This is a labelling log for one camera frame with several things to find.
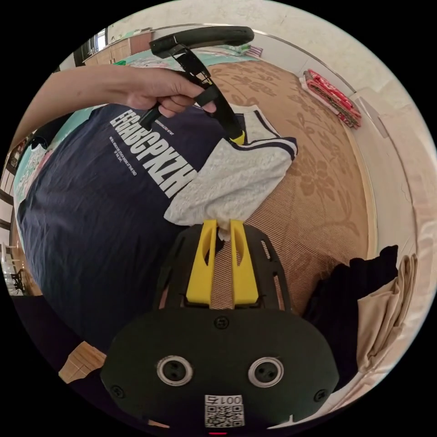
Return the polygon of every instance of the patterned carpet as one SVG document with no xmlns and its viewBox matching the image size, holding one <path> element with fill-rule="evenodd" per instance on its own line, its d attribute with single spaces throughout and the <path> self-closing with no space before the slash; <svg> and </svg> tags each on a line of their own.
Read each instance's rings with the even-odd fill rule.
<svg viewBox="0 0 437 437">
<path fill-rule="evenodd" d="M 294 74 L 266 62 L 209 68 L 230 103 L 257 105 L 299 153 L 287 175 L 248 220 L 272 241 L 301 314 L 316 282 L 369 252 L 368 200 L 346 126 L 301 89 Z M 232 307 L 230 244 L 216 257 L 213 307 Z"/>
</svg>

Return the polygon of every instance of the yellow plastic part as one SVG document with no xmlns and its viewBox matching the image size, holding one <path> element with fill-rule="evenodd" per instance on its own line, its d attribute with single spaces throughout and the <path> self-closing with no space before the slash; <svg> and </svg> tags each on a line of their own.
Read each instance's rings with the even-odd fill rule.
<svg viewBox="0 0 437 437">
<path fill-rule="evenodd" d="M 231 138 L 231 141 L 233 141 L 237 146 L 242 146 L 244 144 L 244 139 L 246 138 L 246 134 L 243 131 L 243 134 L 240 135 L 238 138 Z"/>
<path fill-rule="evenodd" d="M 216 235 L 217 220 L 205 220 L 203 222 L 196 256 L 194 257 L 186 294 L 188 302 L 192 304 L 211 305 Z M 208 262 L 205 262 L 208 250 Z"/>
<path fill-rule="evenodd" d="M 240 255 L 238 264 L 237 252 Z M 231 220 L 231 256 L 234 306 L 254 304 L 258 300 L 254 268 L 250 258 L 243 222 Z"/>
</svg>

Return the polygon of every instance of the navy t-shirt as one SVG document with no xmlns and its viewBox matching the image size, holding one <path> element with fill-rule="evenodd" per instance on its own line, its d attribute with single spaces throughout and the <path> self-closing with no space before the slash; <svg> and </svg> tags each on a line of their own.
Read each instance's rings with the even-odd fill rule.
<svg viewBox="0 0 437 437">
<path fill-rule="evenodd" d="M 18 209 L 27 261 L 49 305 L 106 352 L 151 308 L 163 260 L 184 227 L 163 216 L 225 136 L 198 107 L 161 118 L 95 109 L 53 152 Z"/>
</svg>

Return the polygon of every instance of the white towel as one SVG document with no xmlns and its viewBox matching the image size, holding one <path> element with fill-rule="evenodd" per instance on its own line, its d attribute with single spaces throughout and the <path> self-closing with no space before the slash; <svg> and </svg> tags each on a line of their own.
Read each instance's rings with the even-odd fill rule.
<svg viewBox="0 0 437 437">
<path fill-rule="evenodd" d="M 183 226 L 216 219 L 224 240 L 229 240 L 229 221 L 247 220 L 279 184 L 297 154 L 296 139 L 281 138 L 257 106 L 233 106 L 233 110 L 246 133 L 245 145 L 222 139 L 164 215 Z"/>
</svg>

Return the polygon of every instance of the white wall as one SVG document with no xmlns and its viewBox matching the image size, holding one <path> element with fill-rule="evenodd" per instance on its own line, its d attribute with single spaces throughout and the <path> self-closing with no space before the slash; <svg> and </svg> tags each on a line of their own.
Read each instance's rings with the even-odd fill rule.
<svg viewBox="0 0 437 437">
<path fill-rule="evenodd" d="M 184 30 L 198 29 L 200 27 L 201 26 L 199 25 L 164 27 L 156 30 L 153 38 L 162 38 L 176 31 L 181 32 Z M 346 96 L 350 97 L 356 92 L 355 89 L 345 83 L 344 79 L 339 78 L 331 70 L 326 68 L 325 65 L 303 52 L 301 49 L 297 49 L 290 44 L 284 44 L 282 40 L 264 34 L 255 33 L 253 44 L 263 48 L 262 59 L 270 64 L 284 68 L 299 77 L 303 76 L 305 70 L 312 68 L 320 73 L 325 79 L 329 80 L 330 83 L 337 87 Z"/>
<path fill-rule="evenodd" d="M 9 231 L 7 229 L 0 228 L 0 243 L 9 246 Z"/>
<path fill-rule="evenodd" d="M 73 53 L 68 56 L 63 62 L 60 63 L 59 69 L 62 70 L 68 70 L 69 68 L 75 68 L 76 63 L 74 62 L 74 55 Z"/>
<path fill-rule="evenodd" d="M 244 25 L 289 41 L 322 60 L 356 90 L 372 88 L 395 108 L 412 100 L 391 71 L 338 27 L 268 0 L 177 0 L 144 9 L 108 28 L 108 39 L 135 29 L 189 23 Z"/>
<path fill-rule="evenodd" d="M 6 193 L 12 195 L 13 181 L 14 181 L 14 175 L 5 169 L 5 171 L 1 175 L 0 188 Z M 0 219 L 10 223 L 11 218 L 12 218 L 12 205 L 9 205 L 4 200 L 0 200 Z M 6 244 L 9 244 L 9 231 L 2 228 L 0 228 L 0 242 L 1 241 L 4 241 Z"/>
</svg>

